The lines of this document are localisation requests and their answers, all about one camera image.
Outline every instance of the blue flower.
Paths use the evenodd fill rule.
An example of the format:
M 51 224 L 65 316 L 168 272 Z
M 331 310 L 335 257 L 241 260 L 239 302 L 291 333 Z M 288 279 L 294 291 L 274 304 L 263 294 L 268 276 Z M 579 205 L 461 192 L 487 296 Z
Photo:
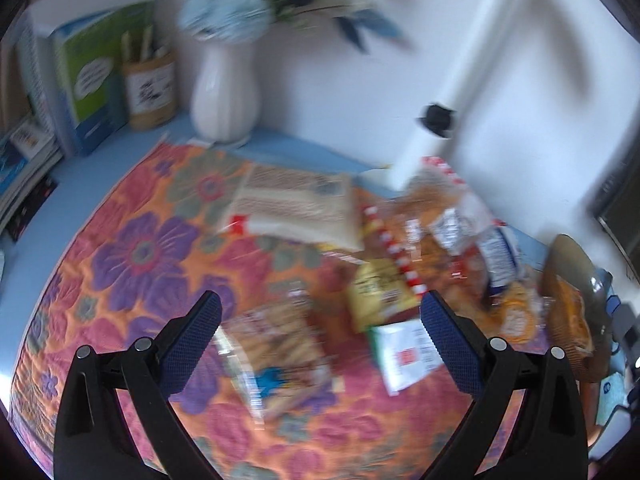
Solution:
M 187 0 L 178 25 L 227 43 L 250 43 L 258 40 L 272 21 L 271 7 L 264 0 Z
M 210 15 L 216 0 L 187 0 L 178 15 L 178 26 L 181 30 L 202 30 L 202 23 Z

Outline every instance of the floral quilt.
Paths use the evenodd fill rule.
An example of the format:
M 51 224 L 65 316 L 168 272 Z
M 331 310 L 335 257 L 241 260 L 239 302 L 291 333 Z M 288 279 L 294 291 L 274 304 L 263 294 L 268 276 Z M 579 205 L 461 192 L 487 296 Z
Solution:
M 12 384 L 11 419 L 51 473 L 56 413 L 75 350 L 125 349 L 183 316 L 204 290 L 229 318 L 302 281 L 341 378 L 257 430 L 209 346 L 172 407 L 224 478 L 419 478 L 470 404 L 444 367 L 389 397 L 366 340 L 354 336 L 342 273 L 313 246 L 219 235 L 216 221 L 249 163 L 161 143 L 105 198 L 76 235 L 34 312 Z M 126 392 L 120 402 L 146 463 L 161 469 Z M 499 457 L 515 399 L 486 458 Z

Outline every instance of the purple flower pattern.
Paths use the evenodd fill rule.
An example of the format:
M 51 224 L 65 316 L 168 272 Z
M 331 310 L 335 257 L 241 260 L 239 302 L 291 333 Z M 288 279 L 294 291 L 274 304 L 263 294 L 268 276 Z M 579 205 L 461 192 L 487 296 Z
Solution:
M 57 385 L 58 378 L 52 375 L 50 370 L 47 370 L 40 376 L 40 389 L 47 400 L 58 396 Z
M 206 290 L 212 290 L 220 296 L 223 307 L 223 320 L 233 316 L 236 310 L 236 297 L 226 278 L 203 276 L 200 287 L 189 295 L 189 285 L 183 276 L 167 276 L 158 280 L 149 291 L 145 301 L 146 309 L 162 319 L 159 322 L 151 317 L 142 316 L 129 324 L 127 344 L 144 336 L 155 337 L 168 320 L 184 316 Z M 209 401 L 218 393 L 218 378 L 224 375 L 222 361 L 215 346 L 209 345 L 198 362 L 184 390 L 175 394 L 171 400 L 178 402 L 180 408 L 190 415 L 204 411 Z
M 171 169 L 174 166 L 174 162 L 172 160 L 161 160 L 156 164 L 155 170 L 161 176 L 169 176 L 171 175 Z
M 94 289 L 111 287 L 111 310 L 132 309 L 137 300 L 146 300 L 157 280 L 182 274 L 179 263 L 191 252 L 198 230 L 176 217 L 160 227 L 158 223 L 158 216 L 151 212 L 134 218 L 114 243 L 103 245 L 95 254 Z
M 56 301 L 58 294 L 60 293 L 60 283 L 62 283 L 62 276 L 60 276 L 59 273 L 56 273 L 49 282 L 49 286 L 42 297 L 43 308 L 51 306 L 51 304 Z
M 331 383 L 326 384 L 313 397 L 310 397 L 300 405 L 300 408 L 311 408 L 312 415 L 320 415 L 326 408 L 335 406 L 337 397 L 333 392 Z

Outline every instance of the curtain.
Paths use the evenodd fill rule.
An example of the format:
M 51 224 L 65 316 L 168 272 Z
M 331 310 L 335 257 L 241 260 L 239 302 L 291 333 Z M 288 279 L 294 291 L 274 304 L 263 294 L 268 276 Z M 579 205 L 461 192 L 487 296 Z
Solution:
M 23 11 L 24 8 L 15 17 L 14 23 Z M 9 31 L 0 40 L 0 134 L 3 135 L 29 111 L 29 102 L 20 80 L 16 49 L 10 44 L 10 36 Z

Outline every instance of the snack bag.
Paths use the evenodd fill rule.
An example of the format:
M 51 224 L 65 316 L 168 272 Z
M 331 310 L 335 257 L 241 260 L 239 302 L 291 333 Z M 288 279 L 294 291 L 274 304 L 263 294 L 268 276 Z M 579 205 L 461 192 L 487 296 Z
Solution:
M 359 219 L 348 175 L 254 164 L 220 221 L 219 231 L 361 251 Z
M 593 340 L 584 317 L 584 300 L 580 291 L 568 281 L 558 277 L 559 293 L 556 307 L 563 314 L 568 337 L 578 352 L 588 357 L 593 354 Z
M 476 300 L 484 296 L 488 271 L 476 241 L 494 218 L 444 161 L 425 158 L 407 195 L 378 209 L 384 235 L 406 254 L 396 258 L 401 268 L 414 270 L 426 288 L 443 292 L 459 283 Z
M 355 333 L 386 323 L 396 314 L 418 305 L 417 296 L 388 258 L 359 266 L 347 294 Z
M 214 342 L 258 422 L 304 402 L 331 381 L 328 358 L 306 322 L 309 303 L 290 298 L 225 321 Z
M 519 282 L 511 283 L 500 297 L 500 336 L 512 345 L 528 343 L 536 336 L 538 317 L 534 310 L 537 307 L 530 304 L 531 299 L 532 295 Z
M 507 290 L 522 273 L 513 231 L 505 226 L 491 227 L 479 237 L 478 249 L 488 271 L 489 295 Z

